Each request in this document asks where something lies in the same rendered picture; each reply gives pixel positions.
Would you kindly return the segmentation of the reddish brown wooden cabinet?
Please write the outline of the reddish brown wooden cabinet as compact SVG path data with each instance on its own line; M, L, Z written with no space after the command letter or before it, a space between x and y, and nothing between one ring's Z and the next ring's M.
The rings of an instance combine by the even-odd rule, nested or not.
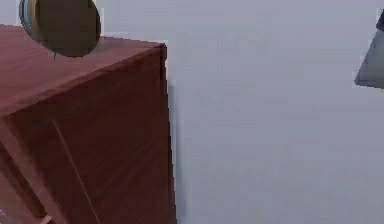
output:
M0 24L0 224L177 224L162 43L52 56Z

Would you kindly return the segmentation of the round olive brown object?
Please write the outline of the round olive brown object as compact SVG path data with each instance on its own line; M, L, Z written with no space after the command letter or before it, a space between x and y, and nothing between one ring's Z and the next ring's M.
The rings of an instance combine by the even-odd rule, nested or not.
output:
M54 57L86 56L101 35L94 0L19 0L19 20L28 36Z

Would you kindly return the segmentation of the grey slanted slab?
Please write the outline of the grey slanted slab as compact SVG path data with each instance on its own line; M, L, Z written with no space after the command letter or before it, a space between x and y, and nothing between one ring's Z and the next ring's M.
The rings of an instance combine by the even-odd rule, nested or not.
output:
M376 22L376 33L354 83L359 86L384 90L384 9Z

